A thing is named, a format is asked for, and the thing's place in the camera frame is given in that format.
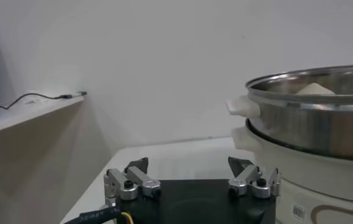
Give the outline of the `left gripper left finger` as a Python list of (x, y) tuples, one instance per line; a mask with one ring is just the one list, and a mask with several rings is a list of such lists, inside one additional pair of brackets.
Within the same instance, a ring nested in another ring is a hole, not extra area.
[(121, 172), (107, 169), (103, 176), (105, 204), (115, 206), (117, 199), (133, 201), (140, 195), (156, 199), (161, 195), (161, 182), (147, 175), (149, 159), (147, 157), (128, 163)]

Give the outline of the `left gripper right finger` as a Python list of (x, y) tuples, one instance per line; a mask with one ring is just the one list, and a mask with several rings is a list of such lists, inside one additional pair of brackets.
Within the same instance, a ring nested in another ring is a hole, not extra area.
[(278, 168), (261, 169), (250, 160), (228, 157), (234, 175), (228, 180), (229, 190), (242, 197), (248, 192), (256, 198), (278, 197), (281, 194), (281, 176)]

